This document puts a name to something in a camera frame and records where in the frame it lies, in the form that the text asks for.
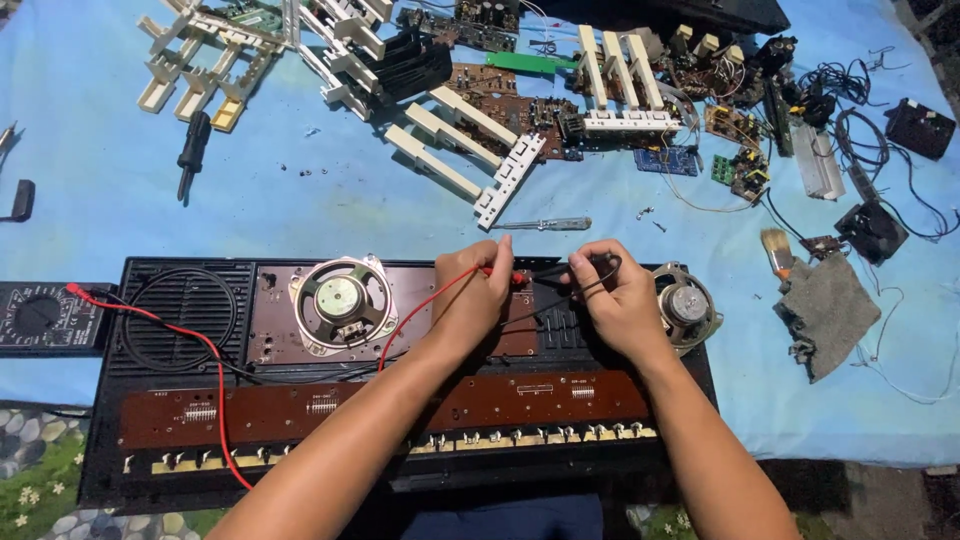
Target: table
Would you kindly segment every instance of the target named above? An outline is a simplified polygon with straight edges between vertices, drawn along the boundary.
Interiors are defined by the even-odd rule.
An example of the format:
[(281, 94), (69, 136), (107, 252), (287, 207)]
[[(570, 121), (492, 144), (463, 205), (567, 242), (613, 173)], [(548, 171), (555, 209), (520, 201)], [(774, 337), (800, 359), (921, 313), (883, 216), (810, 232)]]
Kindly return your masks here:
[[(846, 63), (895, 45), (888, 65), (910, 65), (873, 74), (873, 101), (909, 96), (948, 112), (920, 45), (886, 0), (787, 2), (784, 8), (793, 22), (789, 35), (800, 39), (798, 73), (820, 61)], [(116, 282), (128, 256), (335, 258), (370, 252), (434, 258), (489, 237), (477, 229), (468, 203), (398, 157), (382, 138), (385, 126), (329, 108), (320, 80), (289, 52), (271, 68), (234, 133), (214, 133), (184, 208), (175, 192), (186, 125), (172, 109), (186, 83), (178, 82), (160, 114), (136, 106), (149, 81), (142, 62), (150, 40), (134, 26), (144, 13), (161, 24), (173, 18), (155, 0), (33, 0), (0, 33), (0, 125), (15, 119), (23, 130), (0, 169), (0, 209), (11, 206), (17, 179), (37, 185), (34, 217), (0, 227), (0, 279)], [(528, 15), (523, 23), (520, 43), (540, 36), (539, 19)], [(550, 32), (573, 37), (575, 30), (562, 23)], [(384, 25), (381, 35), (395, 31)], [(764, 37), (758, 39), (762, 44)], [(560, 53), (575, 46), (558, 41)], [(196, 61), (205, 58), (210, 65), (213, 57)], [(454, 51), (455, 61), (482, 58), (466, 47)], [(560, 76), (519, 77), (517, 87), (525, 95), (565, 95)], [(218, 93), (207, 108), (221, 100)], [(881, 127), (884, 109), (860, 108)], [(304, 136), (309, 126), (320, 131)], [(870, 140), (861, 127), (854, 138)], [(707, 162), (735, 150), (733, 143), (704, 135)], [(466, 160), (436, 152), (476, 183), (489, 183)], [(917, 189), (925, 198), (944, 211), (960, 202), (957, 142), (939, 162), (915, 161)], [(299, 175), (307, 169), (311, 175)], [(805, 197), (794, 160), (773, 157), (770, 172), (780, 212), (803, 234), (832, 233), (833, 223), (858, 202), (849, 180), (851, 193), (838, 203)], [(742, 203), (707, 172), (675, 182), (700, 206)], [(878, 184), (890, 187), (886, 196), (909, 223), (932, 229), (932, 219), (909, 195), (905, 166), (896, 157)], [(637, 211), (648, 206), (655, 213), (637, 222)], [(771, 309), (779, 283), (758, 239), (761, 228), (774, 225), (763, 207), (693, 209), (673, 195), (665, 178), (636, 171), (632, 153), (622, 151), (537, 166), (501, 220), (576, 215), (592, 217), (593, 227), (581, 233), (519, 232), (516, 252), (565, 256), (584, 242), (612, 236), (638, 260), (688, 264), (726, 315), (708, 342), (717, 397), (724, 419), (756, 457), (895, 466), (960, 461), (960, 398), (954, 393), (960, 382), (948, 381), (954, 375), (954, 321), (960, 318), (960, 233), (936, 245), (911, 237), (876, 270), (881, 286), (899, 286), (906, 295), (883, 340), (881, 361), (890, 382), (926, 396), (952, 387), (947, 399), (919, 405), (876, 372), (849, 365), (856, 355), (826, 379), (807, 383), (804, 369), (787, 353), (789, 334)], [(792, 248), (803, 253), (796, 242)], [(851, 262), (867, 283), (856, 256)], [(897, 298), (893, 291), (876, 300), (884, 316)], [(864, 340), (871, 351), (879, 331), (877, 324)], [(4, 360), (0, 399), (90, 404), (100, 365), (92, 358)]]

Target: blue circuit board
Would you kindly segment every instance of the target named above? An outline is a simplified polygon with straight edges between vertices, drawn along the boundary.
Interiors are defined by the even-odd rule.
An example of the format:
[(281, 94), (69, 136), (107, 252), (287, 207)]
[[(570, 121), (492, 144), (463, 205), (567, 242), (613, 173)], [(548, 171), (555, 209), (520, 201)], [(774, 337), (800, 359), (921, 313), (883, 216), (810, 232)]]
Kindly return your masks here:
[(634, 150), (636, 169), (652, 173), (670, 173), (684, 176), (697, 176), (697, 158), (686, 151), (686, 147)]

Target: voltage tester screwdriver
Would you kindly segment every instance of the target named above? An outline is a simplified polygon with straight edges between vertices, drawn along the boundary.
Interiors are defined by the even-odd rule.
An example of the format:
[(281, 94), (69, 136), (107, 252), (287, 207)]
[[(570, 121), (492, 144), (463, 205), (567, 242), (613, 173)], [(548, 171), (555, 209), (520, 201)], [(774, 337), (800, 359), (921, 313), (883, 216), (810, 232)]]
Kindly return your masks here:
[(177, 190), (178, 201), (182, 201), (186, 195), (186, 190), (193, 182), (193, 175), (204, 168), (204, 150), (209, 140), (210, 115), (198, 110), (190, 116), (190, 127), (186, 130), (183, 152), (177, 158), (177, 166), (183, 168), (183, 174), (180, 175), (180, 188)]

